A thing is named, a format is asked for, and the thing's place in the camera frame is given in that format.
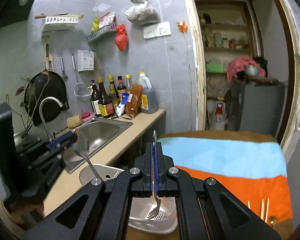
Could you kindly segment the yellow sponge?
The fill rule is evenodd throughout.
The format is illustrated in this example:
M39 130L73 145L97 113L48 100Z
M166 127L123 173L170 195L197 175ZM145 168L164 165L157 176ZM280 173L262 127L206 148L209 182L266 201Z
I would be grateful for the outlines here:
M73 129L83 124L83 120L80 115L75 115L67 118L66 125L68 129Z

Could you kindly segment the dark soy sauce bottle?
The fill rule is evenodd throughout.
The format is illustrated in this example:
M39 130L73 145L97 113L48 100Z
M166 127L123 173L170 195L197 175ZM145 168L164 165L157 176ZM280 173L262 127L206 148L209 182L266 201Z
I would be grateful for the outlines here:
M99 77L97 79L99 90L100 90L100 100L98 103L101 115L105 118L109 118L114 114L114 107L110 96L107 94L106 89L104 87L103 78Z

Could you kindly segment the large steel spoon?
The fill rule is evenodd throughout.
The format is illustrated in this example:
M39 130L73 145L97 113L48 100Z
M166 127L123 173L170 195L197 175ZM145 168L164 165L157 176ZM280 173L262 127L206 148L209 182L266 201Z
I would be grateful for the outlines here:
M91 163L89 159L89 141L85 134L80 130L77 129L76 132L77 134L77 141L73 143L72 148L74 149L74 152L82 157L89 165L90 169L92 170L95 178L101 179L101 176L98 174L96 169L94 168L93 164Z

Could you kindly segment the white wall socket panel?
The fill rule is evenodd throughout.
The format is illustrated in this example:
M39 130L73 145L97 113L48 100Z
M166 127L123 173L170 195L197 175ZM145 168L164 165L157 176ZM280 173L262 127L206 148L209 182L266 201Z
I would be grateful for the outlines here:
M171 28L169 22L161 22L158 24L149 25L143 29L143 38L146 40L170 35Z

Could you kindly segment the orange-brown spice packet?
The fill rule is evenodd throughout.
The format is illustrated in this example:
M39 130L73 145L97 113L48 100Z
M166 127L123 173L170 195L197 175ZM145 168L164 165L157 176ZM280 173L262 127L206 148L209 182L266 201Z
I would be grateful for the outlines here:
M142 97L142 85L135 83L132 85L132 88L130 90L129 98L126 104L126 114L131 117L135 118L138 114L141 97Z

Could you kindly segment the grey wall shelf rack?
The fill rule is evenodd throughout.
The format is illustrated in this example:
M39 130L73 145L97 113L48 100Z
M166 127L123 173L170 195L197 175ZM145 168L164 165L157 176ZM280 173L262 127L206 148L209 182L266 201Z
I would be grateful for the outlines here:
M105 25L102 28L98 29L97 31L89 34L86 38L86 41L88 43L94 42L94 41L97 41L97 40L101 39L102 37L104 37L108 34L115 33L116 32L116 27L117 27L116 22L113 22L109 25Z

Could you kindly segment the pink red cloth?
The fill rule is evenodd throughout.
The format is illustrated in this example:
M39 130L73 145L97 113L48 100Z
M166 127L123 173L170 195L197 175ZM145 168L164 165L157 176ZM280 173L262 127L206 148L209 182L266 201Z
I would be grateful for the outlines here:
M231 83L233 78L237 78L237 73L242 72L245 66L258 66L259 76L265 77L266 71L250 57L237 57L232 60L226 69L228 84Z

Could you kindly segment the black wok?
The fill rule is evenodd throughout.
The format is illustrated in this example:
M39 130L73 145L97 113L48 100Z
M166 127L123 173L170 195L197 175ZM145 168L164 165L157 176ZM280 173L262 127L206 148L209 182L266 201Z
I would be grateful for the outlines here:
M46 102L42 108L46 122L54 120L62 111L70 108L64 80L59 74L45 70L35 75L24 91L23 106L34 126L39 126L42 123L39 115L39 106L47 97L58 99L62 106L59 106L54 101Z

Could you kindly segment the large vinegar jug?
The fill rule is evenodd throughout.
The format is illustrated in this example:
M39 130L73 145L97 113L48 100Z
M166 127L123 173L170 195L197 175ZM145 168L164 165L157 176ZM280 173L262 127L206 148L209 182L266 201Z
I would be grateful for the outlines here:
M158 102L154 88L145 72L140 72L138 84L142 86L140 111L147 114L155 113L158 110Z

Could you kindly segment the grey cabinet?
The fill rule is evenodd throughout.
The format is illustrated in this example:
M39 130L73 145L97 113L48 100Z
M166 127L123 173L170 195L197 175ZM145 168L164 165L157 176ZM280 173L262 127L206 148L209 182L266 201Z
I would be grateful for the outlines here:
M285 101L284 86L232 80L230 91L227 129L275 137Z

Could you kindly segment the white plastic utensil holder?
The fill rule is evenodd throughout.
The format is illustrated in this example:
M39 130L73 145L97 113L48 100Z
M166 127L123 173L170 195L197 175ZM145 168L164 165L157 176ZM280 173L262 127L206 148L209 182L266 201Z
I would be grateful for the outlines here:
M116 178L123 169L93 164L94 168L104 181ZM79 180L84 186L90 182L95 175L91 168L86 166L79 174ZM148 219L150 211L156 206L154 197L151 198L133 198L130 210L129 226L144 232L167 235L172 233L178 225L177 210L174 197L159 197L161 205L159 213L154 218Z

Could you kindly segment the green box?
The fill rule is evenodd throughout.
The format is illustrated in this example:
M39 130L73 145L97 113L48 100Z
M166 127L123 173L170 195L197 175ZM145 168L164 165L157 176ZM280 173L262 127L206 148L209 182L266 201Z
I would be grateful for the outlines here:
M222 63L208 62L206 70L208 73L224 73L224 65Z

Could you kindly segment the hanging bag of dried goods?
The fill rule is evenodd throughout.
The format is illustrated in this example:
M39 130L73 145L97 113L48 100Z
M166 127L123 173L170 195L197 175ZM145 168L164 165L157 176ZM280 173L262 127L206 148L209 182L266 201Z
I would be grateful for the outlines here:
M130 2L132 6L124 12L124 15L131 23L144 25L159 22L159 14L148 0L130 0Z

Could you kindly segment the steel fork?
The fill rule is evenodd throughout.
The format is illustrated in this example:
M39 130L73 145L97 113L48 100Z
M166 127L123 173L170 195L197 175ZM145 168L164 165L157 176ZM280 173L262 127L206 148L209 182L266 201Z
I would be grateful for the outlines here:
M157 154L157 132L156 130L153 131L153 142L152 142L152 152L151 152L151 169L152 169L152 195L153 198L156 201L156 207L154 207L151 211L149 211L147 215L147 219L153 219L157 217L160 211L160 205L161 205L161 200L157 197L157 168L156 168L156 156Z

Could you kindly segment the striped blue orange brown cloth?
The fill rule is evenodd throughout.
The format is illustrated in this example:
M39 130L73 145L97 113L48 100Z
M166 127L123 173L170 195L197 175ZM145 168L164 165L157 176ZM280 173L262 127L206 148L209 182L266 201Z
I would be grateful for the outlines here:
M277 140L271 135L235 131L192 131L165 134L159 142L177 147L182 141L210 141L221 156L211 167L195 165L182 157L174 157L176 167L191 177L216 178L224 187L260 217L261 200L269 198L267 224L282 239L293 232L293 210L287 179L286 162Z

